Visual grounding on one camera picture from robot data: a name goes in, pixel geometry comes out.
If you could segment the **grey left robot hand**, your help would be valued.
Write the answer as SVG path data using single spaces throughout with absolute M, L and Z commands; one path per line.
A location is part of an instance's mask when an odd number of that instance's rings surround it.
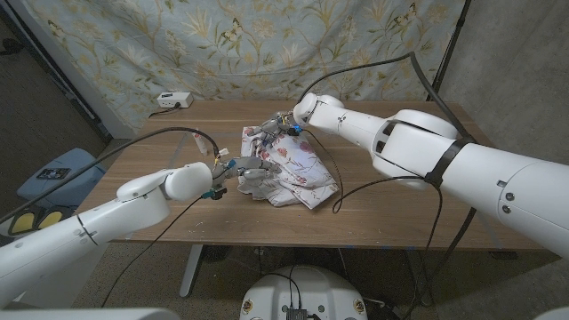
M 255 156 L 234 157 L 221 163 L 212 171 L 212 186 L 220 186 L 226 180 L 243 177 L 246 180 L 263 180 L 278 175 L 281 167 Z

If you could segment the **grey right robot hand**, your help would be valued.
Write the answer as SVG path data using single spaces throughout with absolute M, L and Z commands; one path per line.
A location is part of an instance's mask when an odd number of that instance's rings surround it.
M 261 145 L 271 148 L 281 135 L 299 136 L 302 128 L 294 120 L 293 112 L 276 112 L 270 119 L 252 129 L 247 136 L 258 135 Z

